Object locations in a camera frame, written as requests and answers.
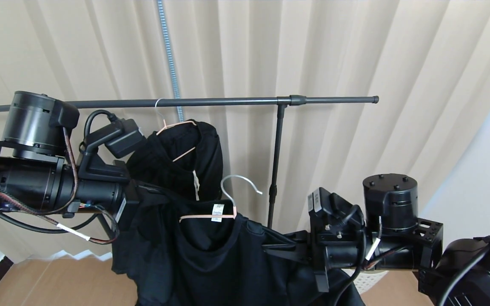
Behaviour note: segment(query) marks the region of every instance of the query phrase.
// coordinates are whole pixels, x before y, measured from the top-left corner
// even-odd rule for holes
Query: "hanging clothes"
[[[187,199],[220,199],[223,161],[217,131],[206,122],[190,121],[196,125],[180,124],[159,135],[154,132],[126,166],[131,178],[173,190]]]
[[[142,204],[113,244],[112,269],[135,281],[138,306],[305,306],[333,298],[334,292],[317,291],[309,266],[263,251],[262,244],[292,240],[260,223],[239,213],[179,223],[183,215],[210,215],[215,205],[231,214],[231,201],[198,202],[146,188],[138,188]],[[332,270],[329,279],[337,290],[348,275]],[[351,285],[338,305],[364,304]]]

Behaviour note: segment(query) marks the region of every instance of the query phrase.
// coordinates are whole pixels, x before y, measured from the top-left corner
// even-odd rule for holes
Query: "curtain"
[[[490,0],[165,1],[181,97],[371,96],[376,105],[288,107],[274,229],[307,229],[306,197],[322,186],[363,204],[361,182],[405,173],[422,209],[490,110]],[[173,97],[155,1],[0,1],[0,104],[14,91],[64,101]],[[150,134],[153,108],[113,110]],[[185,107],[214,125],[238,211],[266,224],[275,107]],[[78,143],[81,110],[72,134]],[[174,108],[162,108],[169,122]],[[0,137],[6,113],[0,113]],[[94,122],[100,128],[102,120]],[[102,151],[105,162],[111,161]],[[69,226],[86,216],[63,221]],[[26,215],[20,219],[44,225]],[[99,225],[87,234],[102,236]],[[108,246],[28,232],[0,220],[15,262]]]

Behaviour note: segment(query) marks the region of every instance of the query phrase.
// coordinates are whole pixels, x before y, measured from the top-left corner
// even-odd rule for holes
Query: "clothes hanger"
[[[158,108],[157,108],[157,107],[158,107],[158,102],[159,102],[160,100],[161,100],[161,99],[157,99],[157,100],[156,100],[156,103],[154,103],[154,110],[155,110],[155,111],[158,113],[158,115],[159,115],[159,116],[161,116],[161,117],[162,117],[162,121],[164,122],[164,126],[163,126],[163,127],[162,127],[162,128],[161,128],[161,129],[160,129],[160,130],[159,130],[159,131],[156,133],[156,136],[158,136],[160,133],[162,133],[162,131],[167,130],[168,128],[172,128],[172,127],[174,127],[174,126],[176,126],[176,125],[179,125],[179,124],[191,123],[191,124],[196,125],[196,122],[193,122],[193,121],[191,121],[191,120],[187,120],[187,121],[184,121],[184,122],[177,122],[177,123],[174,123],[174,124],[170,124],[170,125],[168,125],[168,124],[165,122],[165,117],[164,117],[164,115],[162,115],[162,113],[160,113],[160,112],[158,111]],[[186,151],[185,153],[183,153],[183,154],[179,155],[179,157],[177,157],[177,158],[173,159],[173,162],[178,161],[178,160],[179,160],[181,157],[183,157],[184,155],[187,155],[188,153],[190,153],[190,152],[194,151],[194,149],[195,149],[195,148],[196,148],[196,147],[193,147],[192,149],[190,149],[190,150]]]
[[[222,193],[224,193],[224,195],[227,196],[228,199],[230,199],[230,201],[232,201],[232,204],[234,206],[234,213],[233,213],[233,215],[183,215],[182,217],[179,218],[179,223],[181,223],[181,221],[183,219],[195,219],[195,218],[232,218],[232,219],[235,219],[236,216],[237,216],[236,201],[224,189],[224,181],[227,180],[227,179],[229,179],[229,178],[240,178],[240,179],[246,180],[249,184],[251,184],[251,186],[253,186],[253,188],[256,191],[256,193],[262,194],[262,192],[257,189],[256,185],[251,180],[249,180],[248,178],[246,178],[245,176],[239,176],[237,174],[231,174],[229,176],[225,176],[220,181],[220,189],[222,189]]]

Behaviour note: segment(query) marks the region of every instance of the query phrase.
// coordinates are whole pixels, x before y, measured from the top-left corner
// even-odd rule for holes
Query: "robotic arm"
[[[110,123],[90,133],[99,114]],[[76,235],[97,218],[109,240],[89,239],[108,244],[117,238],[118,228],[126,226],[140,197],[124,162],[105,164],[97,151],[105,145],[119,159],[138,149],[145,137],[134,120],[97,110],[87,119],[75,163],[68,140],[78,117],[70,103],[16,92],[0,141],[0,152],[14,149],[14,157],[0,157],[0,218],[33,231]],[[348,283],[360,271],[403,269],[415,272],[418,290],[437,305],[490,305],[490,236],[456,240],[442,253],[443,224],[418,217],[416,180],[381,174],[366,178],[362,186],[365,216],[358,205],[319,188],[308,196],[311,230],[288,234],[292,244],[265,245],[265,251],[313,267],[321,292],[328,291],[330,269],[355,268]],[[51,230],[5,214],[26,209],[47,221],[54,221],[46,216],[54,213],[64,218],[97,215],[72,229],[54,221],[60,229]]]

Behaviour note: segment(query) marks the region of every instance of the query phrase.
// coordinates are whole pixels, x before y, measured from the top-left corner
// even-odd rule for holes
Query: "brown floor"
[[[95,258],[26,260],[0,282],[0,306],[133,306],[135,284]],[[391,272],[363,297],[367,306],[432,306],[410,272]]]

